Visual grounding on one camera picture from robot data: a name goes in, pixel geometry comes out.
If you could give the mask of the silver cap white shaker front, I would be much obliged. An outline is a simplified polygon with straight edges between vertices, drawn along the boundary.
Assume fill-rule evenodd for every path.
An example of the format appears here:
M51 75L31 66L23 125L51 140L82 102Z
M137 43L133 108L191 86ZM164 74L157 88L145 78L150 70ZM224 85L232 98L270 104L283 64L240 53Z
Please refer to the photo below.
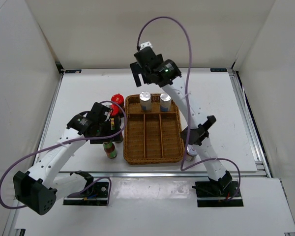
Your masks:
M151 111L151 94L148 91L142 91L139 95L140 105L144 112Z

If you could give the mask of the silver cap white shaker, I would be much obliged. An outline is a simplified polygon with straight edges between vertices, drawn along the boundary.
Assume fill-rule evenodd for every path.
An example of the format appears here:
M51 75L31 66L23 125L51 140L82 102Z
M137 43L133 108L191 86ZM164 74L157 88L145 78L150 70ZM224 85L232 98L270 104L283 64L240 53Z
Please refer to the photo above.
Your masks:
M172 98L167 93L160 94L160 111L169 112L171 110Z
M144 112L151 111L151 94L148 91L142 91L139 95L140 105Z

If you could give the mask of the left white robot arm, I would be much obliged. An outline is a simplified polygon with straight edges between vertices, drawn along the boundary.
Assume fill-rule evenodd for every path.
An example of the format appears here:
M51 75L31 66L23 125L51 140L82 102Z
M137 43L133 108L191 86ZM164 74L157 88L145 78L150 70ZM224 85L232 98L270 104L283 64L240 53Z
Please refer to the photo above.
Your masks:
M74 153L86 142L103 144L120 140L118 109L95 102L90 111L75 115L66 125L56 147L26 172L13 177L16 199L39 215L46 214L58 199L95 195L94 178L84 171L57 175Z

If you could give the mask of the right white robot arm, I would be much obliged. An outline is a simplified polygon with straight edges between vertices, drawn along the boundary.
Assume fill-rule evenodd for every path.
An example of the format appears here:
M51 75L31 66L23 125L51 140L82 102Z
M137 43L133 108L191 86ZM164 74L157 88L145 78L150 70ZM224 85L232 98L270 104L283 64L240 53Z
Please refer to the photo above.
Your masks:
M188 123L180 133L181 138L195 149L204 163L212 193L218 197L225 195L232 177L218 160L209 138L208 130L216 122L215 116L207 115L193 96L185 92L187 82L172 60L163 60L150 46L138 47L134 57L136 62L130 68L136 86L141 86L139 75L142 75L145 84L156 84L171 97Z

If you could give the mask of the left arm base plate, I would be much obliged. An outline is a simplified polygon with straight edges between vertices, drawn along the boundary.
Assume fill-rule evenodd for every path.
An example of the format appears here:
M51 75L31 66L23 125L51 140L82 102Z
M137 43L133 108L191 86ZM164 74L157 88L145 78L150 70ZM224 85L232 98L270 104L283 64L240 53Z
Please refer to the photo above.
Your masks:
M75 197L65 197L64 206L106 207L109 205L112 181L109 177L100 177L86 190Z

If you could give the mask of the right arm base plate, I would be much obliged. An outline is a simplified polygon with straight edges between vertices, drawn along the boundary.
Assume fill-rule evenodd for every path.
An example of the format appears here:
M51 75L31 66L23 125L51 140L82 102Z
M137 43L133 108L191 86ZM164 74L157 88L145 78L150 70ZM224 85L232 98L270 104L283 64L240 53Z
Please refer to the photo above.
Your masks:
M192 186L196 191L197 207L243 207L238 181L232 181L221 191L209 181L197 181Z

